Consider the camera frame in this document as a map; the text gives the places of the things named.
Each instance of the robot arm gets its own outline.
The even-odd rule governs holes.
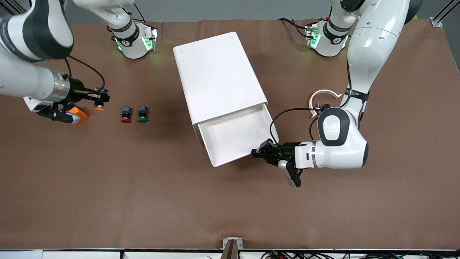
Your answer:
[[[331,2],[329,20],[321,21],[317,31],[312,30],[314,37],[309,42],[324,56],[339,53],[346,40],[343,35],[357,17],[351,12],[361,15],[348,49],[349,84],[340,107],[328,108],[319,115],[320,140],[304,141],[294,147],[288,143],[289,152],[283,151],[284,144],[278,148],[268,140],[252,151],[254,157],[267,162],[270,157],[269,163],[277,164],[291,186],[300,186],[299,174],[305,168],[357,169],[366,163],[368,143],[358,130],[359,114],[398,40],[409,9],[409,0],[359,0],[354,5],[346,0]]]
[[[29,109],[66,123],[79,117],[58,109],[81,99],[97,105],[109,101],[107,91],[84,88],[67,75],[37,61],[62,59],[72,51],[74,38],[61,0],[32,0],[24,14],[0,21],[0,94],[23,97]]]
[[[99,16],[115,35],[118,48],[130,59],[143,57],[155,51],[158,29],[134,22],[123,10],[132,6],[134,0],[73,0],[74,3]]]

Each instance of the gray floor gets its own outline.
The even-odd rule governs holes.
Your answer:
[[[419,18],[435,16],[449,0],[424,0]],[[195,22],[200,20],[246,19],[276,20],[278,18],[319,18],[329,13],[327,0],[138,0],[137,6],[148,21]],[[133,17],[140,18],[134,7],[128,8]],[[67,19],[70,23],[101,23],[92,13],[78,8],[68,0]],[[0,8],[0,17],[6,13]],[[454,59],[460,62],[460,7],[444,20],[443,29]]]

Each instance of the brown table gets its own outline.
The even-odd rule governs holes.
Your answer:
[[[111,95],[105,112],[81,101],[90,117],[78,127],[0,97],[0,248],[213,248],[228,236],[247,248],[459,247],[460,76],[442,29],[404,27],[362,122],[367,164],[309,169],[292,188],[258,159],[211,166],[172,49],[236,31],[272,116],[305,107],[321,88],[342,93],[346,51],[320,57],[279,21],[152,24],[158,52],[139,60],[123,57],[104,24],[72,25],[72,54],[105,76]],[[100,85],[70,63],[87,87]],[[67,70],[62,60],[46,65]],[[120,122],[122,106],[139,105],[150,107],[148,123]],[[308,140],[310,121],[309,112],[280,117],[281,141]]]

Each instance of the white box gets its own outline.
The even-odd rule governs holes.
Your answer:
[[[236,32],[173,50],[196,136],[213,166],[271,138],[267,99]],[[275,126],[272,132],[278,140]]]

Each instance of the orange object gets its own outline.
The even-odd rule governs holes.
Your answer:
[[[75,123],[75,126],[78,126],[80,123],[88,119],[88,115],[77,106],[74,106],[72,109],[69,110],[69,112],[72,114],[76,114],[80,117],[80,121],[78,123]]]

